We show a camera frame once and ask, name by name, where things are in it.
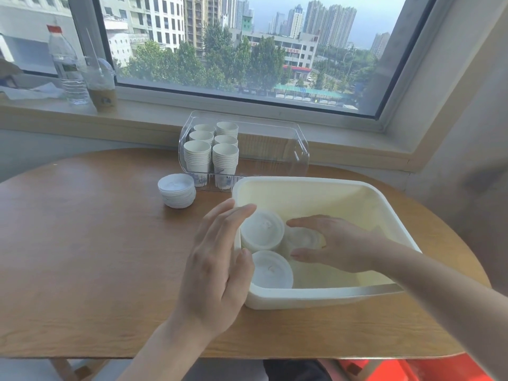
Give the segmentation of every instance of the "plastic water bottle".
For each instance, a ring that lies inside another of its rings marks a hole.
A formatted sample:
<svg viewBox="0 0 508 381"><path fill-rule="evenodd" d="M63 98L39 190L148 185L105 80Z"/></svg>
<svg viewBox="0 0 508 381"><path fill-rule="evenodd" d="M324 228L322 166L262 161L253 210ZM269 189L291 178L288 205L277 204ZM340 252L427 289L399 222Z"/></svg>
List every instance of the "plastic water bottle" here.
<svg viewBox="0 0 508 381"><path fill-rule="evenodd" d="M53 58L56 73L60 79L67 101L70 104L81 105L90 102L85 81L78 70L78 56L62 34L62 29L56 25L48 25L50 32L48 47Z"/></svg>

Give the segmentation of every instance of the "round table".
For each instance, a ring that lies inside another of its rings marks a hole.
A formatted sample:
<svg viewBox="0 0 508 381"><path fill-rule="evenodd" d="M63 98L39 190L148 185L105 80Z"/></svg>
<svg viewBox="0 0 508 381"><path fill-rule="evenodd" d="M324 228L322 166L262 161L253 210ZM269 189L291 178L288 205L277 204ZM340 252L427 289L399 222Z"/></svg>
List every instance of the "round table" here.
<svg viewBox="0 0 508 381"><path fill-rule="evenodd" d="M0 356L133 357L171 313L200 219L229 193L162 203L175 152L101 151L0 184ZM308 176L362 180L388 199L422 252L480 283L487 276L441 219L389 185L310 166ZM244 307L203 353L234 358L428 358L461 346L405 293L296 310Z"/></svg>

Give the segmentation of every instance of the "person's right hand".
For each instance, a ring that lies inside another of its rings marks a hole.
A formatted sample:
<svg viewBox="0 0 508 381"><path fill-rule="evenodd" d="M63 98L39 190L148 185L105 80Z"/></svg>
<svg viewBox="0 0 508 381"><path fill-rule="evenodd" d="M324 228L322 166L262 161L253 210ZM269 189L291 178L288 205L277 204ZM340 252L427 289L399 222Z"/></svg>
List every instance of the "person's right hand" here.
<svg viewBox="0 0 508 381"><path fill-rule="evenodd" d="M288 220L289 227L305 227L323 234L326 247L313 250L297 248L291 257L299 262L322 263L349 273L373 270L374 258L390 245L390 240L349 223L326 215L313 215Z"/></svg>

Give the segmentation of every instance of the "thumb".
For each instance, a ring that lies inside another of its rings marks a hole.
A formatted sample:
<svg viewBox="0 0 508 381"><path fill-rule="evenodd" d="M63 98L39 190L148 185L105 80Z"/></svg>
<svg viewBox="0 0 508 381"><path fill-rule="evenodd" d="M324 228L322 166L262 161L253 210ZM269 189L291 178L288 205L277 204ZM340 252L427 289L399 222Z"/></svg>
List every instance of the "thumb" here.
<svg viewBox="0 0 508 381"><path fill-rule="evenodd" d="M296 248L291 251L291 258L298 262L316 263L321 262L323 258L322 250L314 250L311 248Z"/></svg>
<svg viewBox="0 0 508 381"><path fill-rule="evenodd" d="M224 290L223 301L240 309L247 299L249 287L254 274L254 262L249 250L243 249L236 258L234 267L229 274L228 283Z"/></svg>

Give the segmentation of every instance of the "floor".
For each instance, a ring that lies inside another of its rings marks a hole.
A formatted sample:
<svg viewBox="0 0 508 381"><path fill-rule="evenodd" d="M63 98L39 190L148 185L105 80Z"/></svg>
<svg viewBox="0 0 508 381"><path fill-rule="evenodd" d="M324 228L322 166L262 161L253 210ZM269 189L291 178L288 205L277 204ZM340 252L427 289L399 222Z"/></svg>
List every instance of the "floor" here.
<svg viewBox="0 0 508 381"><path fill-rule="evenodd" d="M131 360L111 360L93 381L114 381ZM48 360L0 359L0 381L60 381ZM199 359L183 381L268 381L261 360Z"/></svg>

